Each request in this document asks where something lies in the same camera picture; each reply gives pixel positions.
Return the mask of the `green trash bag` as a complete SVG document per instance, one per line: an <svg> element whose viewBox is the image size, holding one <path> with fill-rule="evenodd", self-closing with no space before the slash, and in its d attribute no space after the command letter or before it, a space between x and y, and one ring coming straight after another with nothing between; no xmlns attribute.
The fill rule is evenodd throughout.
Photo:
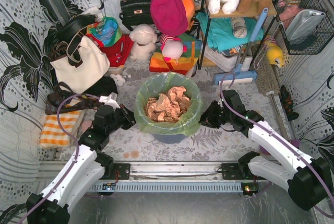
<svg viewBox="0 0 334 224"><path fill-rule="evenodd" d="M159 73L140 86L134 117L142 133L189 137L200 128L203 106L199 88L191 78Z"/></svg>

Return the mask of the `blue trash bin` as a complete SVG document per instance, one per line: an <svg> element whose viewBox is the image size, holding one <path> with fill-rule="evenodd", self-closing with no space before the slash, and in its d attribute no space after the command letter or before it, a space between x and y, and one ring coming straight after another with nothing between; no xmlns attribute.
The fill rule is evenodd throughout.
<svg viewBox="0 0 334 224"><path fill-rule="evenodd" d="M177 135L158 135L153 134L152 135L157 141L164 143L164 144L179 144L186 138L183 134L177 134Z"/></svg>

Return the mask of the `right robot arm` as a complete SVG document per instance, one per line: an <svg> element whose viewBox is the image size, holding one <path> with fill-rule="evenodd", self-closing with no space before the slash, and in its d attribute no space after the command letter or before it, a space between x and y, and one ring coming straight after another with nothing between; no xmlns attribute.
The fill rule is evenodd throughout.
<svg viewBox="0 0 334 224"><path fill-rule="evenodd" d="M278 134L254 110L247 110L235 90L221 92L221 100L213 101L203 113L200 123L211 128L230 124L260 144L276 161L250 151L238 160L243 177L264 178L288 192L302 210L310 210L326 197L333 199L333 182L329 164L300 151Z"/></svg>

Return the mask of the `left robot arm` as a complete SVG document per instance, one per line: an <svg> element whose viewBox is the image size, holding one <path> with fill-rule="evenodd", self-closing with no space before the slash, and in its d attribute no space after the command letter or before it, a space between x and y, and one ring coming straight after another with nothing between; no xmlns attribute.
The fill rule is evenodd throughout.
<svg viewBox="0 0 334 224"><path fill-rule="evenodd" d="M95 182L129 178L128 164L115 164L103 153L109 136L118 129L135 125L132 111L123 104L103 105L94 115L92 126L80 137L72 157L55 179L40 194L31 194L26 201L28 223L68 223L70 214Z"/></svg>

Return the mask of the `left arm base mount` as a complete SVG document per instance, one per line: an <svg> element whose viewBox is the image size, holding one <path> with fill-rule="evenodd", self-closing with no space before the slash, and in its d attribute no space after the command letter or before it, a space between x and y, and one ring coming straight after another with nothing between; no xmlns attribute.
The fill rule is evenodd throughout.
<svg viewBox="0 0 334 224"><path fill-rule="evenodd" d="M130 163L114 163L112 171L107 171L101 180L128 180L130 175Z"/></svg>

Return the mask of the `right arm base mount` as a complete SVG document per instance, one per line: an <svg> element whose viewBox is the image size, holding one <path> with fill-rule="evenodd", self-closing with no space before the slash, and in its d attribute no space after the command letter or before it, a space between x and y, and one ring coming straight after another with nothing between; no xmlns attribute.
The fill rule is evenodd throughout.
<svg viewBox="0 0 334 224"><path fill-rule="evenodd" d="M252 178L249 170L239 163L222 163L221 172L225 180L248 180Z"/></svg>

